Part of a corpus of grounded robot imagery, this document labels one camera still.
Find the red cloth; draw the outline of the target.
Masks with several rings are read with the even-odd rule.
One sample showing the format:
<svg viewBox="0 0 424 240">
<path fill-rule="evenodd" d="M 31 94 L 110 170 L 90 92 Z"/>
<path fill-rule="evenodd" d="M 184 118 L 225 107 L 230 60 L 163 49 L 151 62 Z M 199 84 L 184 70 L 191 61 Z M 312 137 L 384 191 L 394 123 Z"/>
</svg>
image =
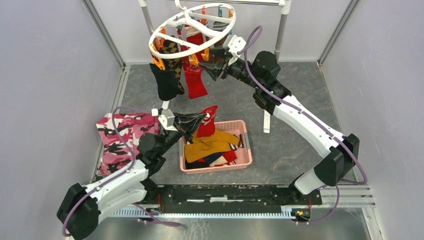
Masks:
<svg viewBox="0 0 424 240">
<path fill-rule="evenodd" d="M 203 138 L 203 137 L 210 137 L 215 133 L 215 117 L 217 112 L 218 106 L 213 105 L 210 107 L 205 108 L 202 113 L 206 114 L 206 116 L 203 118 L 198 130 L 197 130 L 197 137 Z"/>
</svg>

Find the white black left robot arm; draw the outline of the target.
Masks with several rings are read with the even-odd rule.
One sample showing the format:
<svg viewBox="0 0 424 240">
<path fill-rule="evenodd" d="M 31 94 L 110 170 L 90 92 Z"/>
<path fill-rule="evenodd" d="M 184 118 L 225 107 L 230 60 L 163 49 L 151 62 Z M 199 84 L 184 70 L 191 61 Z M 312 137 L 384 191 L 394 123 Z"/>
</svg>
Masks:
<svg viewBox="0 0 424 240">
<path fill-rule="evenodd" d="M 129 162 L 93 183 L 72 185 L 57 213 L 62 234 L 83 240 L 116 211 L 138 202 L 153 203 L 156 184 L 151 176 L 164 165 L 163 155 L 182 137 L 192 137 L 208 113 L 181 114 L 170 109 L 121 115 L 113 111 L 100 126 L 110 126 L 107 146 L 116 144 Z"/>
</svg>

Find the yellow cloth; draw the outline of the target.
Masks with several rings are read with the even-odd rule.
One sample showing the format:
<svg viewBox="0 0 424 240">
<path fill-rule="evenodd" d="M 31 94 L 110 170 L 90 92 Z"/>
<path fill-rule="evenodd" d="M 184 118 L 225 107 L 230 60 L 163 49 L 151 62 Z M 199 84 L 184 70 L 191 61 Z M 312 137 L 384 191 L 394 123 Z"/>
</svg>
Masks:
<svg viewBox="0 0 424 240">
<path fill-rule="evenodd" d="M 216 129 L 214 134 L 207 137 L 192 138 L 192 143 L 184 147 L 184 156 L 188 163 L 195 162 L 215 153 L 225 153 L 244 146 L 240 136 Z"/>
</svg>

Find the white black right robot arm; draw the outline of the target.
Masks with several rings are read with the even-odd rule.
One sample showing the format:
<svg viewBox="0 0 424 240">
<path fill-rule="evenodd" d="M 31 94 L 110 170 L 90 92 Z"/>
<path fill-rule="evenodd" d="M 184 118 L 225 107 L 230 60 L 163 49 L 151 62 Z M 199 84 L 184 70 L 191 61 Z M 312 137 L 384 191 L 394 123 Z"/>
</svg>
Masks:
<svg viewBox="0 0 424 240">
<path fill-rule="evenodd" d="M 307 110 L 278 81 L 281 68 L 273 53 L 261 51 L 252 62 L 240 58 L 230 62 L 231 55 L 222 47 L 214 49 L 213 53 L 219 53 L 222 61 L 199 63 L 213 80 L 231 76 L 251 86 L 255 90 L 252 96 L 255 103 L 293 128 L 322 157 L 314 168 L 291 183 L 288 196 L 293 203 L 302 204 L 312 191 L 323 186 L 334 187 L 344 180 L 358 163 L 359 138 L 353 133 L 345 136 Z"/>
</svg>

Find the red white patterned sock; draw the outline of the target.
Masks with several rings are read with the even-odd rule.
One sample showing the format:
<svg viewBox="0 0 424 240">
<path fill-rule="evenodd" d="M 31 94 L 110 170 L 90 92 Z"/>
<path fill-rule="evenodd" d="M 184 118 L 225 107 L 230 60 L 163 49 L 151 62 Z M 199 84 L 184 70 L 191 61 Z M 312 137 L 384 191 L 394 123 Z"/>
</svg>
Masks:
<svg viewBox="0 0 424 240">
<path fill-rule="evenodd" d="M 201 67 L 191 65 L 184 71 L 185 82 L 188 87 L 188 98 L 197 99 L 208 95 L 208 92 L 202 81 Z"/>
</svg>

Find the black sock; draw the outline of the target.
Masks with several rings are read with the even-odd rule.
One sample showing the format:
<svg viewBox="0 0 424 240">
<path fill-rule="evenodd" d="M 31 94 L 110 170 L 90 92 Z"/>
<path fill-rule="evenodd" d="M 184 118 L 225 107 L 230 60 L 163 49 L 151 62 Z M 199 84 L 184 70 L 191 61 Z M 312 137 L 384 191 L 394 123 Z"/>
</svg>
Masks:
<svg viewBox="0 0 424 240">
<path fill-rule="evenodd" d="M 162 101 L 170 101 L 179 94 L 180 90 L 178 87 L 178 80 L 170 66 L 167 63 L 164 63 L 164 66 L 165 70 L 161 70 L 154 63 L 149 63 L 149 67 L 156 80 L 159 99 Z"/>
</svg>

